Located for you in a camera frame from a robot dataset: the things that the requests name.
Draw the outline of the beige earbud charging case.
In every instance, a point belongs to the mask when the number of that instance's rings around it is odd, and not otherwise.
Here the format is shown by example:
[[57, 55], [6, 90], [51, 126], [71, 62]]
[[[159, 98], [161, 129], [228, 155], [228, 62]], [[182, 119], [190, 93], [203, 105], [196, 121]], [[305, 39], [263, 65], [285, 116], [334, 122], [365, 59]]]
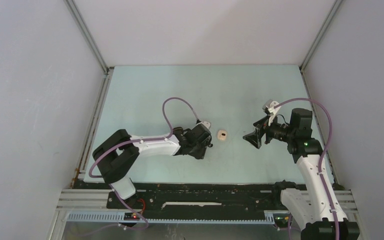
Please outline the beige earbud charging case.
[[219, 140], [219, 141], [226, 141], [226, 139], [227, 139], [227, 131], [225, 131], [225, 130], [223, 130], [223, 129], [221, 129], [221, 130], [219, 130], [218, 132], [217, 132], [217, 139]]

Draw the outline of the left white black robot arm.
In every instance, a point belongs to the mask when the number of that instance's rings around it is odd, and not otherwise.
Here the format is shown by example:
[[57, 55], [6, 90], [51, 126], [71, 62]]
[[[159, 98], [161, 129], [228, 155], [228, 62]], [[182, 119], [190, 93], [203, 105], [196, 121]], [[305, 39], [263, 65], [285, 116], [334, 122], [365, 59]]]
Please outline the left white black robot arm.
[[207, 121], [199, 121], [192, 129], [174, 128], [170, 137], [149, 138], [119, 129], [93, 151], [93, 167], [98, 168], [100, 177], [118, 193], [118, 201], [125, 208], [133, 208], [138, 194], [127, 174], [134, 162], [151, 156], [191, 156], [201, 160], [207, 148], [213, 146], [210, 126]]

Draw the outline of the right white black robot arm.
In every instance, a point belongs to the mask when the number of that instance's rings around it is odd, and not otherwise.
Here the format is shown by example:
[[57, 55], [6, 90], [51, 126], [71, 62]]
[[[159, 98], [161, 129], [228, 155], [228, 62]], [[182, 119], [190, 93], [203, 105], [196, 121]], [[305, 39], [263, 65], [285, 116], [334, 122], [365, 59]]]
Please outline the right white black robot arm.
[[285, 142], [309, 196], [306, 202], [300, 190], [283, 181], [278, 183], [280, 190], [271, 194], [271, 204], [277, 209], [289, 210], [301, 230], [302, 240], [357, 240], [359, 226], [348, 220], [340, 206], [329, 184], [322, 146], [312, 137], [312, 111], [294, 108], [289, 123], [284, 124], [278, 123], [276, 108], [264, 111], [266, 116], [256, 121], [254, 132], [244, 135], [243, 139], [257, 149], [271, 140]]

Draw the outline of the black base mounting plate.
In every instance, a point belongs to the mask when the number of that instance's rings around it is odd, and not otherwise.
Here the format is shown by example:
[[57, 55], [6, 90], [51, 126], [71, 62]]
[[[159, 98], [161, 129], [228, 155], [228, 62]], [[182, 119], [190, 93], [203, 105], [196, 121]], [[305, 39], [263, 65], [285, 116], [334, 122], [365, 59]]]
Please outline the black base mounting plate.
[[154, 220], [265, 220], [266, 211], [285, 211], [280, 194], [287, 188], [305, 191], [303, 184], [280, 181], [265, 184], [135, 183], [136, 193], [125, 200]]

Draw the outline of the right controller board green led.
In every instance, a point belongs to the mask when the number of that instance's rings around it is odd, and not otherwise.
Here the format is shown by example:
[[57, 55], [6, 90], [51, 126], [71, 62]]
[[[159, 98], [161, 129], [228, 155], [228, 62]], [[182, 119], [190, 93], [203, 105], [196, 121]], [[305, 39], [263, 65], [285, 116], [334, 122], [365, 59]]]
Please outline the right controller board green led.
[[276, 216], [274, 218], [275, 222], [280, 222], [280, 223], [286, 223], [288, 222], [289, 220], [291, 220], [291, 217], [290, 216]]

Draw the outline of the left controller board red led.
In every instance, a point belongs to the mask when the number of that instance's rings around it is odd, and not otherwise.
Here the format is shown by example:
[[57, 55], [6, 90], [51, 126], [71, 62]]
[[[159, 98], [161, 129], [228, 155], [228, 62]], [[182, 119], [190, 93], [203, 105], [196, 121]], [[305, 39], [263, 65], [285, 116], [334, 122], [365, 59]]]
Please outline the left controller board red led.
[[124, 215], [123, 220], [124, 221], [139, 221], [139, 220], [141, 220], [141, 218], [135, 213], [128, 212]]

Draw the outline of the left aluminium corner post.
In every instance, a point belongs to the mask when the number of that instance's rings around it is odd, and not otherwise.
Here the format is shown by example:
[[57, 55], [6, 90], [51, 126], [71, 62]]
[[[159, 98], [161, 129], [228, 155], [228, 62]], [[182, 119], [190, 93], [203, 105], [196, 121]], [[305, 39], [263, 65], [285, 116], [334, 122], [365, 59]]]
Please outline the left aluminium corner post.
[[68, 11], [70, 12], [74, 22], [76, 23], [77, 27], [79, 28], [79, 31], [80, 31], [81, 35], [83, 36], [86, 44], [88, 45], [93, 56], [97, 60], [98, 65], [100, 66], [103, 73], [105, 75], [107, 75], [109, 72], [109, 67], [108, 67], [106, 61], [104, 60], [104, 57], [103, 57], [101, 51], [99, 50], [99, 47], [98, 47], [91, 31], [89, 30], [87, 23], [84, 20], [82, 13], [81, 13], [76, 1], [75, 0], [64, 0], [64, 3], [66, 4]]

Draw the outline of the aluminium frame rail front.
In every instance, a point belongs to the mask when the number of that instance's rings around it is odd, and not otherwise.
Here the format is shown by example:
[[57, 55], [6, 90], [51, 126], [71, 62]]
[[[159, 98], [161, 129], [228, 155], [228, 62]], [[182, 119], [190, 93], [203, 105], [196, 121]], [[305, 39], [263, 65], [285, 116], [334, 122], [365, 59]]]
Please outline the aluminium frame rail front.
[[[57, 211], [65, 213], [66, 222], [93, 222], [111, 224], [228, 224], [228, 225], [274, 225], [275, 217], [288, 216], [287, 210], [266, 211], [264, 220], [158, 220], [147, 219], [143, 211], [130, 211], [115, 196], [114, 192], [106, 189], [65, 189], [61, 192], [56, 207]], [[141, 220], [125, 221], [126, 213], [137, 214]]]

